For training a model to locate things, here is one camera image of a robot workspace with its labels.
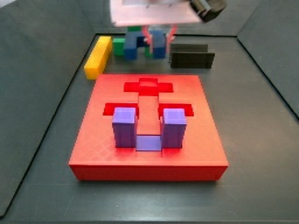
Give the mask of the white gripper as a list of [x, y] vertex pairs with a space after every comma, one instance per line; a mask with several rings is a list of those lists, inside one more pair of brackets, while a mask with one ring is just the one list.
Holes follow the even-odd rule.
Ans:
[[109, 0], [110, 22], [114, 27], [138, 26], [144, 42], [152, 46], [148, 25], [172, 25], [165, 34], [165, 51], [169, 52], [177, 24], [200, 22], [188, 0]]

